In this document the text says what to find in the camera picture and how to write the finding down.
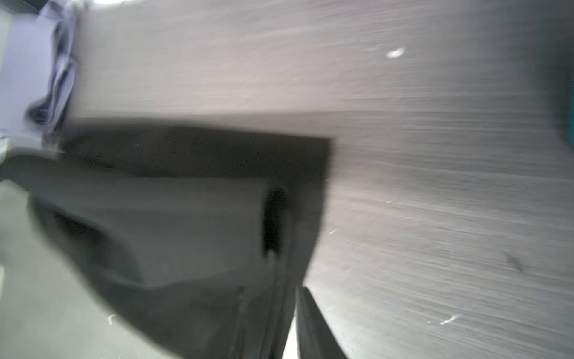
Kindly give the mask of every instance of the purple cloth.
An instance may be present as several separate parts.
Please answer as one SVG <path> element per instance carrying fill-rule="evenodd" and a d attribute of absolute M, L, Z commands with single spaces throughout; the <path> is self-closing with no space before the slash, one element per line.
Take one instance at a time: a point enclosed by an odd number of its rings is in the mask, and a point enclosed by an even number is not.
<path fill-rule="evenodd" d="M 72 2 L 48 2 L 38 16 L 10 25 L 0 72 L 0 131 L 41 145 L 62 118 L 76 74 L 70 57 L 76 29 Z"/>

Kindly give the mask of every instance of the white speck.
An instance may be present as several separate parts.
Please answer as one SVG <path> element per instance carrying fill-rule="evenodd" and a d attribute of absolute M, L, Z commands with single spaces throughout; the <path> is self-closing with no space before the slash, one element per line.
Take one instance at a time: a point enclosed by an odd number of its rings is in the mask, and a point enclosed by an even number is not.
<path fill-rule="evenodd" d="M 133 0 L 94 0 L 91 2 L 91 5 L 97 7 L 104 7 L 104 6 L 118 6 L 123 5 L 124 3 L 129 3 Z"/>
<path fill-rule="evenodd" d="M 0 297 L 2 296 L 2 288 L 4 286 L 4 278 L 5 278 L 4 266 L 2 264 L 0 264 Z"/>
<path fill-rule="evenodd" d="M 405 48 L 399 47 L 396 50 L 389 51 L 387 53 L 387 59 L 397 59 L 397 58 L 401 57 L 402 54 L 404 54 L 404 53 L 405 53 Z"/>
<path fill-rule="evenodd" d="M 446 321 L 440 322 L 440 324 L 441 325 L 449 324 L 450 322 L 454 322 L 455 320 L 457 320 L 457 318 L 460 318 L 460 314 L 455 314 L 452 317 L 448 318 Z"/>

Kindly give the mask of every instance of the lavender fabric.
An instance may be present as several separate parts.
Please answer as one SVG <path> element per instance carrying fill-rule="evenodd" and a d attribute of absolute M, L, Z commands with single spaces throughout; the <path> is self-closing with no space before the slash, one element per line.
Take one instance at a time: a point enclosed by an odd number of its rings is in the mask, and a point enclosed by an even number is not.
<path fill-rule="evenodd" d="M 71 58 L 76 19 L 72 2 L 55 1 L 37 16 L 14 16 L 0 72 L 4 136 L 40 146 L 60 122 L 76 74 Z"/>

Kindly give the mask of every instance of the floor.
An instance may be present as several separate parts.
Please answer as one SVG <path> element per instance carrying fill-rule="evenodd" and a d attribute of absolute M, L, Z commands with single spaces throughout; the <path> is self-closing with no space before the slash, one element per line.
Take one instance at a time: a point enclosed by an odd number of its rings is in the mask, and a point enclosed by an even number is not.
<path fill-rule="evenodd" d="M 332 137 L 307 285 L 350 359 L 571 358 L 573 16 L 566 1 L 535 0 L 104 7 L 82 20 L 68 121 L 141 115 Z M 22 193 L 2 189 L 0 206 L 13 245 L 0 252 L 10 357 L 160 357 L 138 356 L 141 339 L 68 284 Z"/>

